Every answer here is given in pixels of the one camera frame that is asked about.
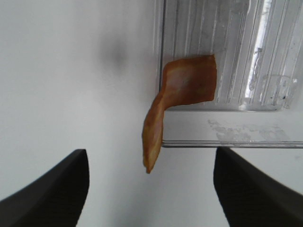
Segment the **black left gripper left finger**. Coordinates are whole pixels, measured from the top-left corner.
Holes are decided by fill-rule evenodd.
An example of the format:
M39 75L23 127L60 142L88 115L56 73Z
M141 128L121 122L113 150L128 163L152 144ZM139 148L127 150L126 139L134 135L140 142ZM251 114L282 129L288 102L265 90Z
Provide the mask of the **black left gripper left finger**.
M89 191L89 162L77 149L35 181L1 200L2 227L75 227Z

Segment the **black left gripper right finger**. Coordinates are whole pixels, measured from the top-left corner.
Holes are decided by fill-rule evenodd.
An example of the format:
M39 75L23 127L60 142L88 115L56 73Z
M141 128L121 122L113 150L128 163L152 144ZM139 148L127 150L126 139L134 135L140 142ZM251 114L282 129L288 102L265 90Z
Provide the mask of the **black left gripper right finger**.
M213 183L231 227L301 227L303 196L228 147L218 147Z

